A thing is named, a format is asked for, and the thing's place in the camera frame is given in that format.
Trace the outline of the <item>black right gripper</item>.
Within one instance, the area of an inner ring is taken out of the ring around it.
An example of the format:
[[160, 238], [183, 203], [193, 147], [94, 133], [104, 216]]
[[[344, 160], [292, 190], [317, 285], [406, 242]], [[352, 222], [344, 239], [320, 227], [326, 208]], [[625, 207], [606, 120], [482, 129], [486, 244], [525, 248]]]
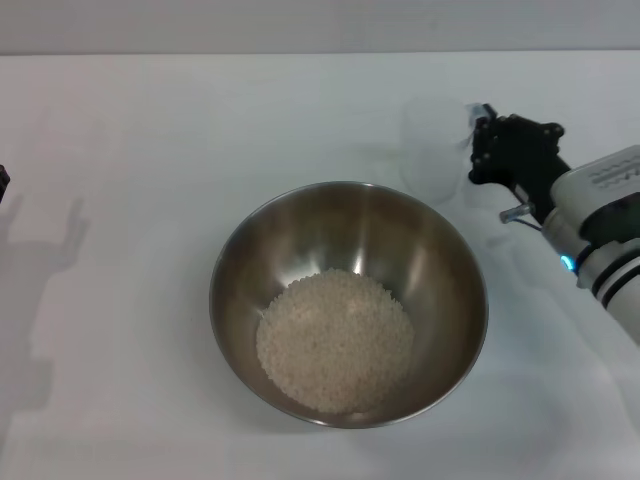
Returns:
[[518, 115], [498, 117], [490, 104], [476, 106], [475, 112], [469, 180], [497, 183], [497, 174], [517, 198], [533, 206], [533, 217], [543, 224], [555, 208], [551, 187], [570, 170], [559, 156], [564, 128]]

